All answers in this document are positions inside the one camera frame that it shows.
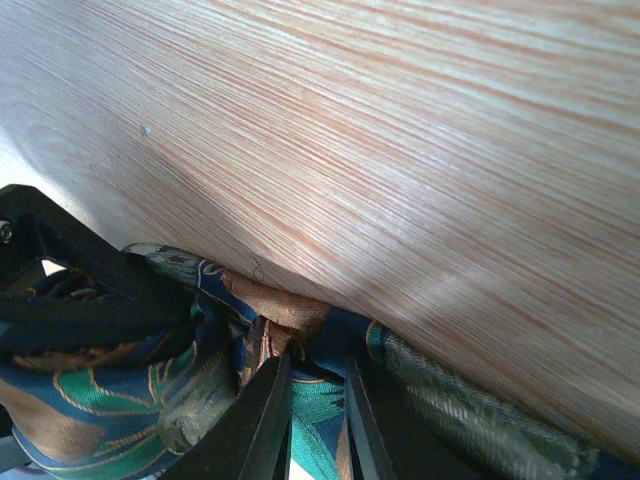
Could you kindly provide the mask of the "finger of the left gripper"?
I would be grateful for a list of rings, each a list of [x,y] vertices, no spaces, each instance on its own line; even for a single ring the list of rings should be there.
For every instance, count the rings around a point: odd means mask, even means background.
[[[3,320],[177,320],[190,309],[192,297],[177,282],[117,250],[34,187],[2,188],[1,219],[12,231],[1,245]],[[90,275],[111,296],[73,302],[9,293],[22,272],[43,258]]]
[[[192,301],[189,294],[88,301],[3,296],[1,348],[64,350],[136,341],[184,321]]]

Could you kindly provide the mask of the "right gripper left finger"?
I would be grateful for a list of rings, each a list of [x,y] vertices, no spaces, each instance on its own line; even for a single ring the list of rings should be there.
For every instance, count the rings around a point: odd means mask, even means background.
[[[291,359],[268,359],[215,427],[164,480],[286,479],[291,454]]]

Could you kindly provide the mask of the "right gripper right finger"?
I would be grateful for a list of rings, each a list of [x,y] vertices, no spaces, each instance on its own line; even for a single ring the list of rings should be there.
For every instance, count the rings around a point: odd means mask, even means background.
[[[362,357],[346,361],[348,458],[355,479],[478,479],[400,400],[395,380]]]

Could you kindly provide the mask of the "brown teal patterned tie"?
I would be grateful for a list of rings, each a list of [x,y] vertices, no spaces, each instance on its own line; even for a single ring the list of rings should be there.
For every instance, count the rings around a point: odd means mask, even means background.
[[[137,342],[12,354],[1,404],[18,445],[60,479],[141,479],[172,466],[219,421],[258,368],[292,355],[292,459],[347,479],[346,362],[387,375],[444,443],[507,479],[635,479],[636,464],[550,426],[422,355],[362,315],[274,289],[157,244],[129,252],[189,286],[178,324]]]

